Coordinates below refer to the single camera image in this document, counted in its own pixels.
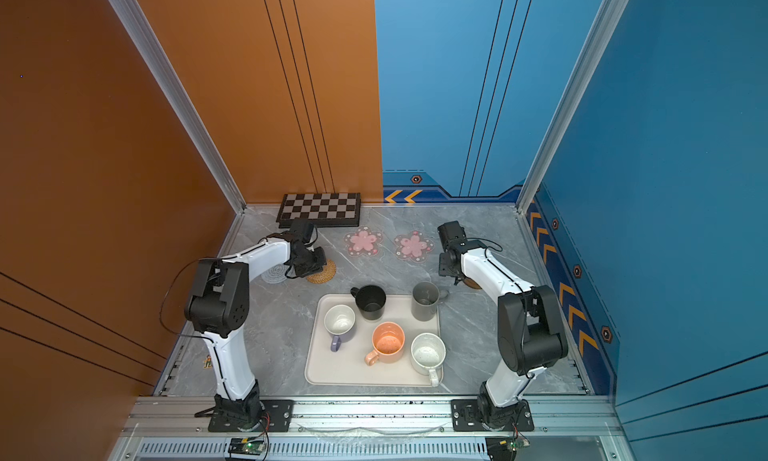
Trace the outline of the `tan rattan round coaster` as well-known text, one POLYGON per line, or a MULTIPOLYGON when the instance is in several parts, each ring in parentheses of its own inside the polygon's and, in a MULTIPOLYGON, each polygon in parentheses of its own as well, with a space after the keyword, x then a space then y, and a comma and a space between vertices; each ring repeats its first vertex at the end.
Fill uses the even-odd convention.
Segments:
POLYGON ((319 272, 307 276, 306 280, 312 284, 328 283, 334 278, 336 271, 336 263, 333 260, 328 259, 319 272))

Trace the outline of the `brown wooden round coaster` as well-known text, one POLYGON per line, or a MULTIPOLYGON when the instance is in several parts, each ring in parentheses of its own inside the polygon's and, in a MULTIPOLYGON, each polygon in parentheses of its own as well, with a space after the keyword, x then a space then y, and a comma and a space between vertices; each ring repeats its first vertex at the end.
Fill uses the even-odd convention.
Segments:
POLYGON ((481 286, 477 282, 475 282, 473 279, 471 279, 471 278, 465 278, 463 280, 463 283, 466 286, 468 286, 469 288, 472 288, 472 289, 475 289, 475 290, 480 290, 481 289, 481 286))

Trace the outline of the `blue woven round coaster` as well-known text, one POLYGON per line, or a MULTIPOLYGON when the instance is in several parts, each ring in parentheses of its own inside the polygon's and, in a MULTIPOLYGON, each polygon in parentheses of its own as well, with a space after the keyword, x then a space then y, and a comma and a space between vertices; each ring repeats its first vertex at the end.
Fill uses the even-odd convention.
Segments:
POLYGON ((261 274, 261 279, 267 284, 280 284, 288 279, 291 268, 284 264, 277 264, 261 274))

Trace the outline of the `pink flower coaster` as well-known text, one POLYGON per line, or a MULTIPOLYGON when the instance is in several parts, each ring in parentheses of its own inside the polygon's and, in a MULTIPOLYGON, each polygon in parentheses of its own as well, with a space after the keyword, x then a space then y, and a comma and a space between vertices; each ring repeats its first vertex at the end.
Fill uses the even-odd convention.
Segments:
POLYGON ((367 226, 360 227, 345 235, 346 252, 350 256, 377 256, 383 239, 381 232, 367 226))
POLYGON ((434 242, 420 231, 397 235, 394 245, 398 259, 416 263, 424 262, 434 249, 434 242))

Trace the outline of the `purple mug white inside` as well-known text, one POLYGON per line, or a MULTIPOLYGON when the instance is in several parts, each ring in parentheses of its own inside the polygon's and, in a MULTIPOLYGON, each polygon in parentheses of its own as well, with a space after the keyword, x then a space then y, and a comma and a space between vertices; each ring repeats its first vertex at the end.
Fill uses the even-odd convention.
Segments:
POLYGON ((355 311, 348 305, 335 305, 326 313, 323 324, 331 336, 330 350, 338 352, 356 333, 355 311))

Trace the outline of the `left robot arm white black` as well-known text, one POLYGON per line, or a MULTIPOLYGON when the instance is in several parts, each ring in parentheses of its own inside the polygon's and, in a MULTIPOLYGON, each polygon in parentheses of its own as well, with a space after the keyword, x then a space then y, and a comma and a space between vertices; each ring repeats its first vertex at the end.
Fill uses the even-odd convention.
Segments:
POLYGON ((209 431, 267 428, 268 411, 260 399, 243 331, 250 282, 278 265, 306 278, 322 272, 326 264, 323 248, 289 235, 270 236, 236 254, 198 262, 184 314, 205 342, 216 376, 214 406, 197 414, 210 417, 209 431))

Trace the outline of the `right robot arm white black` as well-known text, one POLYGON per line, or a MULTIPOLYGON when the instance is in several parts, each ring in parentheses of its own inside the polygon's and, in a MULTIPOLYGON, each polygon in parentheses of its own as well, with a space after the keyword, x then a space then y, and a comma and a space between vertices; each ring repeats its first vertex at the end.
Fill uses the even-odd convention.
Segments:
POLYGON ((506 268, 487 247, 461 245, 440 255, 439 274, 472 280, 497 306, 501 361, 477 397, 479 422, 490 430, 517 428, 524 393, 568 355, 567 330, 552 288, 536 286, 506 268))

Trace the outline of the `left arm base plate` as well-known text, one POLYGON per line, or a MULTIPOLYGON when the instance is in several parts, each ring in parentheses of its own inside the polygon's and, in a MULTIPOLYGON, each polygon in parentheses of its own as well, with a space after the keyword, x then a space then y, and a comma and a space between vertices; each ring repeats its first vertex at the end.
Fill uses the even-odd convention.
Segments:
POLYGON ((240 408, 214 407, 208 424, 212 433, 254 433, 264 431, 285 433, 289 430, 294 401, 290 399, 261 400, 254 413, 246 414, 240 408))

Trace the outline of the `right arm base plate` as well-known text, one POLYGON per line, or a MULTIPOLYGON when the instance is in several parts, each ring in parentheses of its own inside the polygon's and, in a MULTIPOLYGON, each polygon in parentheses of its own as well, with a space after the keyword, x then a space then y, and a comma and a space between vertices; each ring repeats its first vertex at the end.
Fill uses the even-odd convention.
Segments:
POLYGON ((456 432, 535 430, 533 415, 527 400, 511 406, 497 407, 484 398, 451 401, 453 429, 456 432))

